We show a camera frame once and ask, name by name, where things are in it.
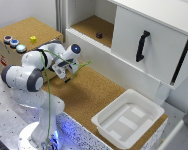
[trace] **yellow object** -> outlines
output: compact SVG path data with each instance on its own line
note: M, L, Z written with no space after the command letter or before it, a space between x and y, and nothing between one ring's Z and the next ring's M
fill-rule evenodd
M36 42L37 42L37 39L36 39L35 36L30 37L30 39L31 39L31 42L32 42L32 43L36 43Z

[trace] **cabinet handle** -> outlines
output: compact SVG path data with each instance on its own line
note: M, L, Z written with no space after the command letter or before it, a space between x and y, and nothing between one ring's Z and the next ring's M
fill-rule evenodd
M149 35L150 35L150 32L144 31L143 35L141 36L141 39L140 39L139 45L138 45L138 51L137 51L137 54L136 54L136 61L137 62L141 61L144 58L144 56L142 55L143 47L144 47L144 44L145 44L145 38L148 37Z

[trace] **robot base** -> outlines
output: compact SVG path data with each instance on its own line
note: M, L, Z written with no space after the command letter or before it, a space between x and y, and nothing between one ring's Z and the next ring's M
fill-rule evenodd
M34 129L38 126L38 122L34 122L26 126L19 135L18 138L18 150L43 150L42 147L35 148L30 144L29 137L31 136ZM60 147L63 145L63 138L59 140Z

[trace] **brown box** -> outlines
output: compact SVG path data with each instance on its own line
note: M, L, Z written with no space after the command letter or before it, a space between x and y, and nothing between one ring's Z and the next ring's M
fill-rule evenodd
M53 39L58 39L63 42L63 35L40 22L34 17L24 19L16 22L12 25L6 26L0 29L0 73L6 65L21 66L21 58L23 54L18 54L16 49L11 49L10 45L4 44L4 37L11 35L14 39L19 40L20 44L23 44L27 48L27 52L34 50L36 47L49 42ZM30 37L35 36L37 38L36 43L32 43ZM49 78L53 78L56 74L48 71ZM43 72L44 81L46 81L46 75Z

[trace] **plastic container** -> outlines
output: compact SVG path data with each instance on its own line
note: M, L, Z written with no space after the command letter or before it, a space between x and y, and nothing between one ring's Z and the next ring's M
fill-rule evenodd
M163 108L130 89L96 114L92 122L116 147L130 149L163 113Z

